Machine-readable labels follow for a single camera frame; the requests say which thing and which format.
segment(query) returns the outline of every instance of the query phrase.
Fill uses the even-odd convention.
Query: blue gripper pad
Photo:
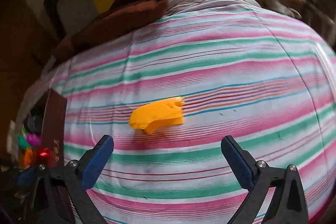
[[[100,173],[112,155],[113,148],[113,138],[104,135],[93,149],[85,152],[88,153],[91,159],[82,170],[81,188],[83,190],[91,189],[95,185]]]
[[[234,147],[228,137],[222,139],[220,146],[223,156],[230,165],[240,187],[248,191],[252,190],[254,187],[253,172],[236,147]]]

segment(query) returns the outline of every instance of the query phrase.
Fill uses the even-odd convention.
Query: orange object
[[[25,168],[28,168],[34,161],[34,152],[32,149],[26,149],[23,156],[23,164]]]
[[[182,124],[183,100],[183,97],[172,97],[138,107],[132,112],[128,123],[146,134],[152,134],[158,127]]]

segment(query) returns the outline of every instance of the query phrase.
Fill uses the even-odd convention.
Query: metal screw
[[[257,162],[257,165],[258,165],[259,167],[261,167],[261,168],[266,167],[266,163],[265,163],[263,160],[259,160],[259,161]]]
[[[294,164],[290,164],[290,165],[289,165],[289,168],[290,168],[290,170],[292,170],[292,171],[296,171],[296,170],[297,170],[297,168],[296,168],[296,166],[295,166]]]
[[[67,165],[76,167],[78,165],[78,160],[70,160]]]

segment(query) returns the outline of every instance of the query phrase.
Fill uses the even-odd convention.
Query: green yarn
[[[22,150],[26,150],[26,149],[31,149],[32,147],[29,145],[29,143],[27,143],[26,138],[22,135],[20,135],[17,138],[17,146],[22,149]]]

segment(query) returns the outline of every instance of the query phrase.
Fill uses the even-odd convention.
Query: red object
[[[47,167],[53,167],[54,166],[53,158],[54,153],[49,148],[40,147],[39,149],[36,150],[36,163],[38,165],[44,164]]]

